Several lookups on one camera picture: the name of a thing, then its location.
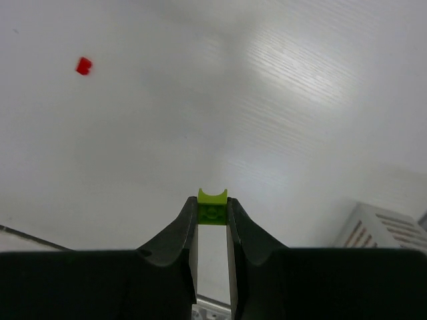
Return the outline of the small lime lego brick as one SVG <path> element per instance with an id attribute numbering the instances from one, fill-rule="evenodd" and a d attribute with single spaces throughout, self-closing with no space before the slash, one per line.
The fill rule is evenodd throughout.
<path id="1" fill-rule="evenodd" d="M 227 225 L 228 190 L 208 195 L 199 189 L 197 194 L 197 222 L 199 225 Z"/>

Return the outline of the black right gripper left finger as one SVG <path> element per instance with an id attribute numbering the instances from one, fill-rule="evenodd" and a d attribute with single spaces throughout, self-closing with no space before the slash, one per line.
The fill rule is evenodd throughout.
<path id="1" fill-rule="evenodd" d="M 1 254 L 2 319 L 189 319 L 197 200 L 137 249 Z"/>

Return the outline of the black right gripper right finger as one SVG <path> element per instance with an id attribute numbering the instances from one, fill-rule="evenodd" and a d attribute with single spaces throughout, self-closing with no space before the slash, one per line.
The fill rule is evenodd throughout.
<path id="1" fill-rule="evenodd" d="M 426 256 L 409 249 L 290 248 L 228 199 L 234 319 L 425 319 Z"/>

